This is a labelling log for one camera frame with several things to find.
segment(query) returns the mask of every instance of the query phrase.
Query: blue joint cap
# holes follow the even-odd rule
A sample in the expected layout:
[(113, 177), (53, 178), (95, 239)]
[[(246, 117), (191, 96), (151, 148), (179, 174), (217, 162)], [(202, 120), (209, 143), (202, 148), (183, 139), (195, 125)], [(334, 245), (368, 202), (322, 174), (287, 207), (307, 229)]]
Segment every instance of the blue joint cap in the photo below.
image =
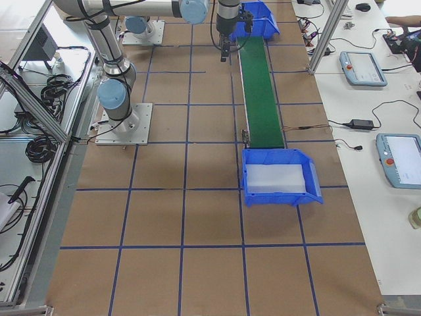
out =
[(202, 23), (208, 14), (208, 0), (182, 0), (180, 12), (184, 20), (190, 24)]
[(126, 28), (134, 34), (142, 34), (146, 31), (146, 20), (141, 16), (128, 16), (126, 18)]
[(115, 79), (108, 79), (98, 87), (98, 99), (107, 110), (119, 108), (127, 96), (124, 84)]

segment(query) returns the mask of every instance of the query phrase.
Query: computer mouse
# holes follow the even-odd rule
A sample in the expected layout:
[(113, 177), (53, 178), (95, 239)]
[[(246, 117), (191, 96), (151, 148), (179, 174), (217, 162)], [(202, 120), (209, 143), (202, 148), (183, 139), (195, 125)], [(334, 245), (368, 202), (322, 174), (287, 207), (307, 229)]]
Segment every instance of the computer mouse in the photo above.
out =
[(368, 3), (359, 3), (358, 5), (355, 6), (355, 8), (359, 11), (362, 12), (367, 12), (371, 9), (371, 6)]

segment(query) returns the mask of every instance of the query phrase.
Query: black handle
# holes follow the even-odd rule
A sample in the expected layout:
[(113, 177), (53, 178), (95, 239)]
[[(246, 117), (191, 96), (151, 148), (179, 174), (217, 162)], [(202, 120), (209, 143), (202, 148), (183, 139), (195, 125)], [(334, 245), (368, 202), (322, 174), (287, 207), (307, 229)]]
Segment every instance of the black handle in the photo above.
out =
[(32, 181), (35, 181), (35, 179), (32, 178), (31, 176), (26, 176), (26, 178), (22, 181), (22, 183), (20, 184), (20, 186), (14, 192), (14, 194), (12, 195), (12, 197), (9, 200), (8, 203), (9, 204), (12, 204), (13, 202), (15, 202), (19, 198), (19, 195), (22, 194), (22, 192), (25, 190), (25, 188), (28, 185), (28, 183), (29, 182), (32, 182)]

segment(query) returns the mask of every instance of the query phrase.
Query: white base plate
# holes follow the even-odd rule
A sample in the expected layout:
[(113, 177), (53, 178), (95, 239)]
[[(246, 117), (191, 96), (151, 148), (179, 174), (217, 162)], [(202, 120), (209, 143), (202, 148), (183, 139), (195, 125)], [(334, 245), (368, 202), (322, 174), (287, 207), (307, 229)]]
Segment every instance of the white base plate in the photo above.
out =
[[(96, 137), (95, 143), (97, 145), (147, 145), (149, 129), (151, 127), (152, 108), (152, 103), (134, 104), (133, 111), (139, 117), (139, 126), (134, 131), (127, 133), (116, 133), (114, 130), (111, 130), (106, 134)], [(105, 111), (101, 120), (108, 120), (108, 115)], [(101, 125), (98, 134), (110, 129), (108, 124)]]
[(149, 38), (137, 38), (133, 33), (125, 33), (123, 38), (124, 46), (152, 46), (160, 45), (164, 37), (165, 21), (152, 21), (155, 26), (155, 33)]

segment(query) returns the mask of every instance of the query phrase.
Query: blue plastic tray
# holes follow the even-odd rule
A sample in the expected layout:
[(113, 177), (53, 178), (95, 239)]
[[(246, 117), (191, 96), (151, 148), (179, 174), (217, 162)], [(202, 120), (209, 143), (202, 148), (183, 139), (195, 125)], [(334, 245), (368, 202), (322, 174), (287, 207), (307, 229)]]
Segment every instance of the blue plastic tray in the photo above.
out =
[[(259, 165), (298, 165), (303, 168), (305, 193), (251, 193), (247, 185), (247, 166)], [(243, 186), (247, 206), (252, 204), (306, 204), (317, 201), (323, 203), (322, 192), (313, 160), (299, 149), (244, 149), (243, 150)]]
[[(252, 1), (242, 3), (243, 8), (253, 14), (253, 29), (251, 36), (262, 36), (264, 39), (270, 39), (275, 33), (280, 34), (274, 15), (262, 1)], [(235, 41), (237, 38), (247, 37), (249, 34), (244, 31), (244, 22), (238, 22), (237, 27), (230, 39)]]

